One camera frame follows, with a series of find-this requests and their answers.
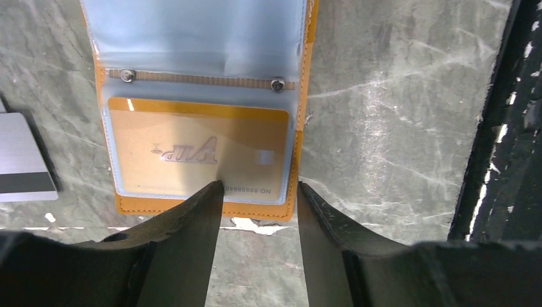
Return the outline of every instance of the card slot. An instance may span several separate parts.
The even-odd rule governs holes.
[[[298,78],[304,0],[81,0],[104,67]]]
[[[102,98],[102,121],[119,195],[182,200],[202,182],[221,179],[230,189],[226,201],[262,205],[286,201],[295,133],[294,116],[286,111],[111,98],[103,92]],[[209,142],[212,157],[202,153]]]

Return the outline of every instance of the gold card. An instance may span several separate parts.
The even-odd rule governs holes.
[[[118,97],[106,108],[119,195],[185,199],[222,180],[226,201],[285,202],[288,112]]]

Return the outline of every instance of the black plastic part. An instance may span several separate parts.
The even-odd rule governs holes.
[[[1,306],[203,306],[222,215],[213,182],[102,242],[0,232]]]
[[[297,199],[311,307],[542,304],[541,243],[409,247],[357,224],[307,184]]]

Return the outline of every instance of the card holder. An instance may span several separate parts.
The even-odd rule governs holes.
[[[290,219],[317,1],[81,6],[119,212],[156,214],[222,179],[225,215]]]

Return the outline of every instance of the gray marble countertop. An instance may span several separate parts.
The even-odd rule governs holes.
[[[300,179],[382,235],[444,240],[509,4],[320,1]],[[0,203],[1,228],[79,242],[148,218],[114,209],[77,0],[0,3],[0,92],[61,190],[58,201]],[[281,224],[269,236],[220,232],[207,306],[307,305],[297,219]]]

